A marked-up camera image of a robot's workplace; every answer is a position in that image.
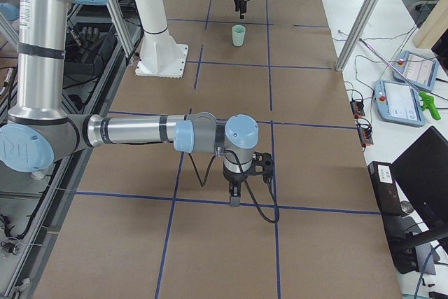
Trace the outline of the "near blue teach pendant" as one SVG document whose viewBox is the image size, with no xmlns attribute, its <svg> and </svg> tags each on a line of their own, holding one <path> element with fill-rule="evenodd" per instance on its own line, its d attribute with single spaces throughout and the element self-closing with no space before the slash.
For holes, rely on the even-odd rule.
<svg viewBox="0 0 448 299">
<path fill-rule="evenodd" d="M 413 127 L 426 124 L 419 96 L 409 85 L 380 79 L 374 88 L 374 102 L 383 120 Z"/>
</svg>

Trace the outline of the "far blue teach pendant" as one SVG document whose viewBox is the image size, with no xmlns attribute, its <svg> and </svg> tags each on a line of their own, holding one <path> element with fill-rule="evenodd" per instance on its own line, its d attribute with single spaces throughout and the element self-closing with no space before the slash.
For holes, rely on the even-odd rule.
<svg viewBox="0 0 448 299">
<path fill-rule="evenodd" d="M 438 74 L 439 62 L 434 58 L 416 54 L 412 51 L 402 51 L 393 65 L 415 86 L 430 92 L 433 90 Z"/>
</svg>

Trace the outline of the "black desktop box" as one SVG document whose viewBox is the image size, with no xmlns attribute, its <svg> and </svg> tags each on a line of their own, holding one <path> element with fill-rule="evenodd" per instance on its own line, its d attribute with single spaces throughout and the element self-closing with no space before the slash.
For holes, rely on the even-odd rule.
<svg viewBox="0 0 448 299">
<path fill-rule="evenodd" d="M 391 164 L 372 161 L 367 169 L 380 212 L 383 215 L 402 216 L 403 211 Z"/>
</svg>

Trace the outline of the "black monitor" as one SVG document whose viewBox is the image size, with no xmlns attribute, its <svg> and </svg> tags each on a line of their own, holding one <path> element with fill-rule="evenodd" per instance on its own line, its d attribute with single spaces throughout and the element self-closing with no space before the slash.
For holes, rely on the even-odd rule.
<svg viewBox="0 0 448 299">
<path fill-rule="evenodd" d="M 392 164 L 392 174 L 428 227 L 415 236 L 390 241 L 393 253 L 441 240 L 447 243 L 447 139 L 429 127 Z"/>
</svg>

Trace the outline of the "silver reacher grabber tool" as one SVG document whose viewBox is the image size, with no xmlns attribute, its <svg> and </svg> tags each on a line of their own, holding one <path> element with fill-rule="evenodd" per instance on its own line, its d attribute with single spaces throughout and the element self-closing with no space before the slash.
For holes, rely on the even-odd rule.
<svg viewBox="0 0 448 299">
<path fill-rule="evenodd" d="M 428 95 L 427 93 L 425 93 L 423 90 L 420 90 L 415 84 L 413 84 L 413 82 L 411 82 L 410 80 L 406 79 L 402 72 L 396 68 L 392 63 L 390 63 L 385 57 L 383 57 L 382 55 L 380 55 L 371 45 L 369 45 L 368 43 L 365 42 L 364 39 L 359 38 L 358 39 L 366 48 L 368 48 L 370 51 L 372 51 L 386 66 L 388 66 L 389 68 L 391 68 L 393 70 L 393 72 L 395 72 L 399 78 L 401 80 L 403 80 L 406 84 L 408 84 L 408 86 L 411 87 L 411 89 L 413 89 L 413 91 L 415 91 L 420 98 L 422 98 L 423 101 L 423 110 L 428 109 L 430 111 L 430 114 L 432 116 L 432 118 L 434 120 L 440 120 L 441 116 L 435 106 L 434 103 L 434 97 Z"/>
</svg>

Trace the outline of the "orange black connector block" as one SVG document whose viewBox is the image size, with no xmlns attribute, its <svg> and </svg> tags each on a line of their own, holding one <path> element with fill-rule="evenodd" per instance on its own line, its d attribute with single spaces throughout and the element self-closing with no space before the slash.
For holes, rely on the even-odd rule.
<svg viewBox="0 0 448 299">
<path fill-rule="evenodd" d="M 358 100 L 350 101 L 351 110 L 354 118 L 365 117 L 364 103 Z"/>
</svg>

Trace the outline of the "aluminium frame post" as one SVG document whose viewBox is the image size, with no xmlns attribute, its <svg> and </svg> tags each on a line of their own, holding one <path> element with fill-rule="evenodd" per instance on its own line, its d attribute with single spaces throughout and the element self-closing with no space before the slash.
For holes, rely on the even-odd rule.
<svg viewBox="0 0 448 299">
<path fill-rule="evenodd" d="M 346 42 L 342 48 L 341 53 L 337 59 L 335 70 L 343 71 L 349 58 L 351 57 L 354 48 L 361 37 L 361 33 L 363 32 L 370 16 L 377 5 L 378 0 L 364 0 L 358 15 L 353 23 L 351 31 L 349 32 L 348 37 L 346 38 Z"/>
</svg>

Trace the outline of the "green cup near pedestal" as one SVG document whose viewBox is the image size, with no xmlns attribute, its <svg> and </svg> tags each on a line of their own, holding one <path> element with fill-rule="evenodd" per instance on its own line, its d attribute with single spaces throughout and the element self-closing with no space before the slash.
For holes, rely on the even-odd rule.
<svg viewBox="0 0 448 299">
<path fill-rule="evenodd" d="M 246 28 L 244 25 L 234 25 L 232 27 L 232 44 L 235 47 L 241 47 L 244 44 Z"/>
</svg>

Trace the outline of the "brown paper table cover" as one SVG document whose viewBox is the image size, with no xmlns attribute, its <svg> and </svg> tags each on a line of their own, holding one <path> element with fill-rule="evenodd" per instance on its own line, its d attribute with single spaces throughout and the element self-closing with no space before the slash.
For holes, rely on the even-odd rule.
<svg viewBox="0 0 448 299">
<path fill-rule="evenodd" d="M 109 118 L 199 114 L 202 153 L 107 144 L 35 298 L 399 298 L 322 0 L 164 0 L 183 77 L 127 70 Z"/>
</svg>

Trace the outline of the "blue teach pendant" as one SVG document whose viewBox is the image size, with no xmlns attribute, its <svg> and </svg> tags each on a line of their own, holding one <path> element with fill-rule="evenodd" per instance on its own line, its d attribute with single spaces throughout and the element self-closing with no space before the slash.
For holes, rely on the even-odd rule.
<svg viewBox="0 0 448 299">
<path fill-rule="evenodd" d="M 426 124 L 419 96 L 409 85 L 380 79 L 374 88 L 374 102 L 383 120 L 413 127 Z"/>
<path fill-rule="evenodd" d="M 412 51 L 402 51 L 393 65 L 415 86 L 430 92 L 433 90 L 438 74 L 439 62 L 434 58 L 416 54 Z"/>
</svg>

